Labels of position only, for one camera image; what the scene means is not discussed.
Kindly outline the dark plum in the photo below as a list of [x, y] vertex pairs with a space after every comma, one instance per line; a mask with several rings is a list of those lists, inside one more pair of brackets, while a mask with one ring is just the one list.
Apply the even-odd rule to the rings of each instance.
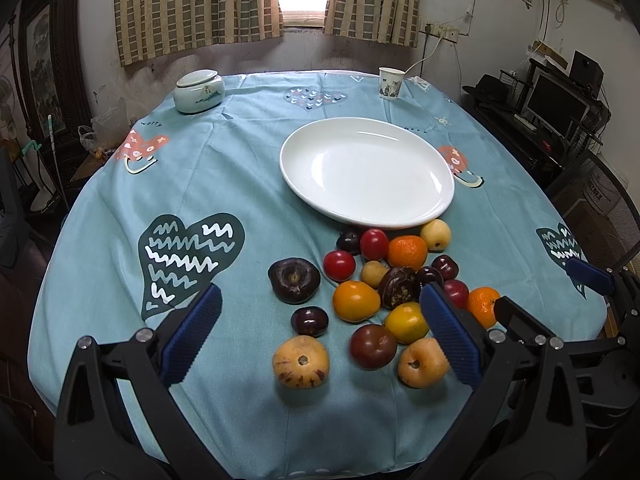
[[437, 284], [438, 286], [442, 286], [444, 284], [444, 279], [442, 278], [442, 274], [440, 274], [439, 270], [433, 268], [432, 266], [424, 266], [420, 270], [416, 271], [416, 282], [421, 287], [429, 284]]

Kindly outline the dark red-brown tomato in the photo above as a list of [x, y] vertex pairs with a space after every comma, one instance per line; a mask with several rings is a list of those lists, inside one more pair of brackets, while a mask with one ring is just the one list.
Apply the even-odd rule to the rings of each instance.
[[397, 352], [397, 339], [385, 326], [368, 324], [352, 334], [349, 354], [365, 370], [378, 370], [392, 362]]

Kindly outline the orange-yellow tomato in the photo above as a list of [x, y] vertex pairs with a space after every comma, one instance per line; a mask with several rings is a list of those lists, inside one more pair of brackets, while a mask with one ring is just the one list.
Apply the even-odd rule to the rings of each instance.
[[360, 281], [347, 281], [334, 290], [332, 306], [343, 321], [360, 323], [378, 313], [381, 298], [371, 286]]

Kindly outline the red plum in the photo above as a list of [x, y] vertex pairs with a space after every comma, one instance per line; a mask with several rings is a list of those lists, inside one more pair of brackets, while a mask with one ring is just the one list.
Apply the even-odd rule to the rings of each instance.
[[468, 308], [470, 291], [462, 281], [444, 281], [444, 292], [455, 307], [463, 310]]

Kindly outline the dark brown passion fruit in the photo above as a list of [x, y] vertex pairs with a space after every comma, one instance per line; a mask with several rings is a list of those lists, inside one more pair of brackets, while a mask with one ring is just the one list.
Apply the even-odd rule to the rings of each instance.
[[381, 306], [387, 310], [418, 300], [419, 292], [416, 271], [408, 266], [388, 270], [378, 283]]

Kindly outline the yellow-green tomato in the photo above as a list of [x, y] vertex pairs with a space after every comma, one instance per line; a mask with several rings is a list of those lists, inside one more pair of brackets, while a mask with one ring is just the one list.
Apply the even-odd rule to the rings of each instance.
[[420, 304], [414, 301], [393, 308], [386, 316], [384, 326], [400, 344], [412, 344], [423, 338], [430, 330]]

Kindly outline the large orange mandarin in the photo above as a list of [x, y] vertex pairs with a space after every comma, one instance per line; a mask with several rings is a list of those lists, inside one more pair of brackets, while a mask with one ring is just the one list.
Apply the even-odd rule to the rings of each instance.
[[417, 235], [401, 235], [388, 245], [387, 262], [392, 268], [420, 270], [428, 255], [427, 244]]

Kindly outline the striped pepino melon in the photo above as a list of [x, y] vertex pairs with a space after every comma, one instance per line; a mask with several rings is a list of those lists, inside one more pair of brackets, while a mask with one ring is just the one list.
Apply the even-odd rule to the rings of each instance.
[[286, 388], [317, 388], [329, 377], [329, 353], [318, 339], [295, 336], [273, 353], [272, 370], [277, 381]]

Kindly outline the wall power strip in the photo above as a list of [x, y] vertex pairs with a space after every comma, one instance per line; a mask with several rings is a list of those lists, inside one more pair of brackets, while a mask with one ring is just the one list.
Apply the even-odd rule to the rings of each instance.
[[425, 25], [425, 32], [442, 41], [456, 44], [459, 40], [459, 29], [454, 25], [430, 23]]

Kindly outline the tan apple-shaped fruit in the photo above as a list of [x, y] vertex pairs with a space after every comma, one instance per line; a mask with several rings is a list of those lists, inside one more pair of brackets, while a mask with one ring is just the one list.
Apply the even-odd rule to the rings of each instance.
[[424, 337], [409, 344], [401, 353], [397, 374], [410, 388], [434, 386], [448, 373], [449, 362], [433, 337]]

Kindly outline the small orange mandarin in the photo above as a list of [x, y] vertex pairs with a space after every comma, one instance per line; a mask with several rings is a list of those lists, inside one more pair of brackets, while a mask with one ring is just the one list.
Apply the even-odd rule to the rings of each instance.
[[498, 290], [491, 287], [477, 287], [469, 293], [468, 305], [466, 308], [474, 315], [485, 330], [495, 326], [497, 323], [494, 307], [500, 298]]

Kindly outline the right checkered curtain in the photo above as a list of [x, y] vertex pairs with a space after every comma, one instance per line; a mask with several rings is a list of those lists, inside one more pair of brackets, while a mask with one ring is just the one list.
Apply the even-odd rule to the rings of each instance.
[[420, 0], [326, 0], [323, 32], [377, 44], [418, 44]]

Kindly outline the red cherry tomato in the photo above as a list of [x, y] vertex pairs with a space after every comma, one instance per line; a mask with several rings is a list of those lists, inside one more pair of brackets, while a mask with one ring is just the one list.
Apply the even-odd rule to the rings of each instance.
[[328, 278], [337, 283], [349, 281], [356, 271], [356, 260], [352, 254], [341, 249], [328, 252], [322, 262]]

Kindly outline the pale yellow pear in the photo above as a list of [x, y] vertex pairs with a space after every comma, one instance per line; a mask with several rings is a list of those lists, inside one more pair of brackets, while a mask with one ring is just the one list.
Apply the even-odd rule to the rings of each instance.
[[420, 237], [430, 252], [443, 252], [450, 244], [452, 233], [442, 219], [434, 219], [422, 226]]

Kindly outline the small tan longan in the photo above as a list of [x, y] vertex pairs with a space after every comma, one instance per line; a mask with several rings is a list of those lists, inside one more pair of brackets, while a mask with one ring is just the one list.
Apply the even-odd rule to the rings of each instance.
[[388, 265], [381, 261], [367, 261], [360, 271], [360, 281], [377, 289], [385, 274], [390, 270]]

